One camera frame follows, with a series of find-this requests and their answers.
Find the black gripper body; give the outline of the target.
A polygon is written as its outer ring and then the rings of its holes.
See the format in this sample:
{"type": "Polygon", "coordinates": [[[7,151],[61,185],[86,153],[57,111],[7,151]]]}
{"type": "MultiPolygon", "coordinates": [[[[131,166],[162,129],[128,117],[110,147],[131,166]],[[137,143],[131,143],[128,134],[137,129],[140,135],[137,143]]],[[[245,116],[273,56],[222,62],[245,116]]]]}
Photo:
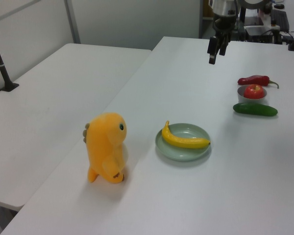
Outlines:
{"type": "Polygon", "coordinates": [[[213,21],[213,29],[216,32],[215,37],[221,41],[225,38],[230,41],[231,34],[236,24],[236,17],[214,16],[213,21]]]}

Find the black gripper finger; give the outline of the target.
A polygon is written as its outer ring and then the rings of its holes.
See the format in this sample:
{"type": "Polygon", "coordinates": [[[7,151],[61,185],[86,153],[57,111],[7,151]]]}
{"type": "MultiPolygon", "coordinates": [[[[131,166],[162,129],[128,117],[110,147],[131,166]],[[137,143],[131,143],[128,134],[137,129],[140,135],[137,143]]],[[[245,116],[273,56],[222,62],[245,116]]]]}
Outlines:
{"type": "Polygon", "coordinates": [[[219,55],[224,56],[228,46],[228,37],[224,37],[220,43],[219,55]]]}
{"type": "Polygon", "coordinates": [[[216,61],[217,44],[218,44],[218,39],[216,37],[211,37],[209,40],[207,53],[209,54],[209,64],[212,64],[212,65],[214,65],[216,61]]]}

